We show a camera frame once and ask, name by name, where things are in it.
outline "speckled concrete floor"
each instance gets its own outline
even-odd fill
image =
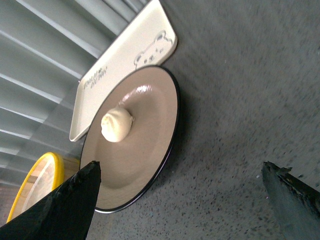
[[[95,239],[281,240],[264,161],[320,191],[320,2],[162,0],[179,44],[164,64],[181,129],[153,187]]]

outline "bear drawing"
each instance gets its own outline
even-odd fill
[[[144,51],[134,59],[135,69],[147,65],[155,65],[161,58],[166,56],[173,45],[173,41],[166,37],[166,31],[161,31]]]

